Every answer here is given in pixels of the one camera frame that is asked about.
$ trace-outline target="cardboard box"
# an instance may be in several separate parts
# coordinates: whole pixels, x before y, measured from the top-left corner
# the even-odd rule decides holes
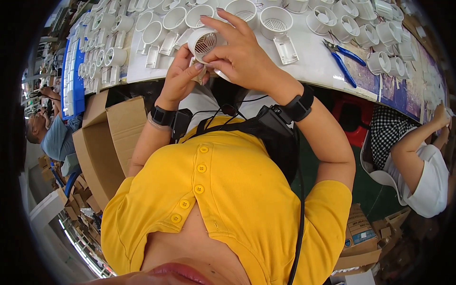
[[[128,171],[128,162],[147,120],[142,97],[121,103],[110,97],[109,91],[90,97],[82,128],[73,133],[85,181],[101,210],[125,179],[123,169]]]

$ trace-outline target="person's arm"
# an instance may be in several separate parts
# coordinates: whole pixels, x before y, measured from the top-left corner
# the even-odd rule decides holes
[[[409,132],[391,148],[393,163],[411,194],[415,192],[425,166],[425,162],[418,157],[416,151],[428,136],[449,124],[450,119],[445,106],[440,104],[435,109],[434,117],[430,122]]]

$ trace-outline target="pliers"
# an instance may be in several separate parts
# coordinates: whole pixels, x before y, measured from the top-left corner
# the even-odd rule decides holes
[[[336,52],[340,52],[344,56],[347,56],[347,57],[353,59],[354,61],[356,61],[357,63],[361,64],[362,66],[366,66],[366,63],[364,62],[364,60],[362,60],[359,56],[357,56],[353,52],[351,52],[349,50],[346,50],[345,48],[342,48],[340,46],[334,45],[334,44],[328,42],[327,40],[324,40],[323,43],[331,51],[332,56],[335,58],[335,60],[337,62],[337,65],[342,70],[343,74],[345,75],[345,78],[348,80],[348,82],[350,82],[350,84],[354,88],[356,88],[355,80],[350,75],[350,73],[347,70],[347,67],[343,63],[343,60],[341,59],[341,57]]]

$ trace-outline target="black cable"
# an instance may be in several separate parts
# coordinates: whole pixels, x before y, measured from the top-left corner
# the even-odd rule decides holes
[[[299,134],[297,131],[296,124],[293,128],[293,131],[296,135],[296,143],[300,144]],[[304,179],[302,178],[301,172],[301,163],[299,159],[299,150],[298,150],[298,171],[299,171],[299,181],[301,183],[301,220],[299,221],[299,231],[298,231],[298,239],[296,240],[296,252],[295,252],[295,260],[293,261],[293,265],[291,266],[290,276],[288,278],[287,285],[293,284],[293,279],[295,278],[296,270],[298,268],[298,260],[299,260],[299,253],[301,253],[301,245],[302,245],[302,237],[304,235]]]

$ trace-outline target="fan grille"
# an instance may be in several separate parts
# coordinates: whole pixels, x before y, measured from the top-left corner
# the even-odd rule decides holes
[[[279,19],[266,19],[263,24],[272,31],[286,31],[286,25]]]
[[[195,44],[195,53],[200,55],[208,54],[217,44],[217,36],[214,33],[203,35]]]
[[[250,12],[250,11],[240,11],[234,15],[238,16],[239,18],[241,18],[242,20],[244,20],[246,22],[254,16],[253,12]]]

